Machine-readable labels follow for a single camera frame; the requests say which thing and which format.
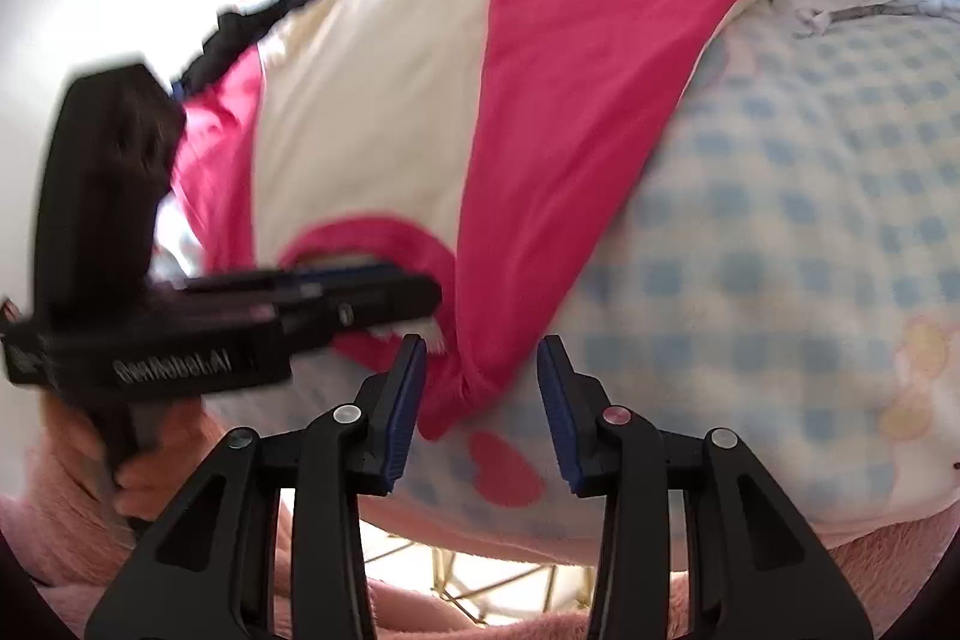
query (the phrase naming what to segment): metal screw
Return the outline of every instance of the metal screw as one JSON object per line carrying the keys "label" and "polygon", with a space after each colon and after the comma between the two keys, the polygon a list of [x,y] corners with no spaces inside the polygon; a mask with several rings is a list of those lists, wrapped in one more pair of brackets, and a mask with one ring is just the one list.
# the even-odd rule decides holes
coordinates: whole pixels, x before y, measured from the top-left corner
{"label": "metal screw", "polygon": [[301,285],[301,296],[320,296],[323,294],[323,286],[320,283],[303,283]]}
{"label": "metal screw", "polygon": [[337,308],[337,315],[340,316],[340,323],[344,326],[352,326],[354,321],[353,308],[349,304],[342,304]]}
{"label": "metal screw", "polygon": [[623,426],[630,423],[632,415],[627,408],[621,408],[620,405],[613,405],[603,411],[603,420],[611,426]]}
{"label": "metal screw", "polygon": [[337,423],[354,423],[354,421],[360,420],[361,415],[363,415],[363,411],[357,405],[340,405],[339,408],[333,410],[333,420]]}
{"label": "metal screw", "polygon": [[253,442],[253,429],[234,429],[227,435],[227,447],[239,451]]}
{"label": "metal screw", "polygon": [[713,434],[710,435],[710,440],[718,448],[723,448],[724,450],[736,448],[736,443],[740,442],[736,434],[733,434],[729,429],[714,429]]}
{"label": "metal screw", "polygon": [[256,319],[257,323],[266,323],[277,317],[277,308],[272,304],[258,304],[251,307],[250,314]]}

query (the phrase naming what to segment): pink fluffy blanket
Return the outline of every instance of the pink fluffy blanket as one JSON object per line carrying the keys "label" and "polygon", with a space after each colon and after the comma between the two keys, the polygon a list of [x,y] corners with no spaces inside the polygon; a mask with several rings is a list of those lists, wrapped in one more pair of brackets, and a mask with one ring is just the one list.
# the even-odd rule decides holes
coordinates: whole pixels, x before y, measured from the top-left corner
{"label": "pink fluffy blanket", "polygon": [[[277,532],[277,626],[290,635],[290,516]],[[894,525],[833,552],[870,613],[877,636],[913,600],[960,525],[960,504],[912,524]],[[24,569],[40,584],[47,603],[78,636],[104,588],[128,551],[110,535],[99,504],[71,480],[47,437],[30,458],[27,488],[19,498],[0,498],[0,530]],[[685,631],[686,582],[674,579],[670,600],[671,636]],[[449,603],[370,583],[379,635],[411,640],[581,640],[584,613],[545,616],[509,627],[477,629]]]}

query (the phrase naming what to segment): bed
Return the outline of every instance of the bed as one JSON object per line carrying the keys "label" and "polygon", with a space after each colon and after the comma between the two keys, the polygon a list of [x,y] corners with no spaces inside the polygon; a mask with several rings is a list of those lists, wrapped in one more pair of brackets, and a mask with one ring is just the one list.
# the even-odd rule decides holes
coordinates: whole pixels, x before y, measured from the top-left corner
{"label": "bed", "polygon": [[[802,37],[758,2],[704,53],[642,187],[551,325],[579,371],[661,429],[740,432],[829,547],[936,516],[942,551],[960,519],[943,520],[960,498],[959,53],[951,20],[865,18]],[[178,206],[162,215],[160,244],[196,268]],[[709,244],[682,235],[691,225]],[[724,330],[690,306],[717,290],[736,324]],[[637,323],[656,326],[623,325]],[[298,362],[292,389],[208,405],[272,434],[367,374],[326,352]],[[591,562],[602,504],[566,492],[532,364],[520,374],[496,407],[415,438],[368,520],[458,550]],[[679,498],[671,511],[683,569]],[[872,614],[875,626],[903,606]]]}

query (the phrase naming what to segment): black cloth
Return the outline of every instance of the black cloth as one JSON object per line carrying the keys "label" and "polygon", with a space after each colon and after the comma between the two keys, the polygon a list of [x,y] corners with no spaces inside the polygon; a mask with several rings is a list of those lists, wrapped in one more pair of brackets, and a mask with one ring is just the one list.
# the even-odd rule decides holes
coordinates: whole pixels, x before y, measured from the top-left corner
{"label": "black cloth", "polygon": [[284,17],[313,0],[278,0],[253,12],[222,12],[217,30],[203,42],[203,53],[174,82],[174,98],[187,100],[227,73],[251,44],[265,37]]}

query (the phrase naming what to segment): hand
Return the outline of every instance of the hand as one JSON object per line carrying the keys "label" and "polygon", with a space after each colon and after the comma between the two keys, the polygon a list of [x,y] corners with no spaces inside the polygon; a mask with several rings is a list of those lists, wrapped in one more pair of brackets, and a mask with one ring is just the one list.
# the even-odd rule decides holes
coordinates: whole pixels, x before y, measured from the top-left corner
{"label": "hand", "polygon": [[[50,392],[42,396],[41,419],[56,459],[97,497],[104,443],[93,424]],[[157,519],[223,435],[224,428],[203,411],[200,399],[174,403],[160,423],[157,448],[138,453],[117,471],[120,488],[112,498],[114,509],[125,517]]]}

